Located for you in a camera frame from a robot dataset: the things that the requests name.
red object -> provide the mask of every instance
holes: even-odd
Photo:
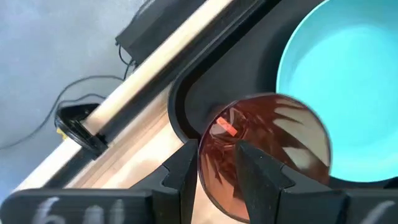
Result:
[[[289,167],[327,184],[330,143],[317,116],[301,102],[268,94],[235,101],[209,125],[199,147],[199,175],[211,201],[244,222],[249,216],[235,171],[233,149],[246,140]]]

turquoise bowl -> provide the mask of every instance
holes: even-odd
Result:
[[[331,176],[398,176],[398,1],[317,6],[284,50],[277,92],[319,115],[333,148]]]

gray floor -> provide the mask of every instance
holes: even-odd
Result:
[[[88,75],[122,76],[125,65],[114,38],[143,2],[0,1],[0,147],[35,129],[70,82]],[[118,85],[116,80],[87,81],[63,99],[106,96]],[[1,150],[0,202],[60,142],[51,117],[31,140]]]

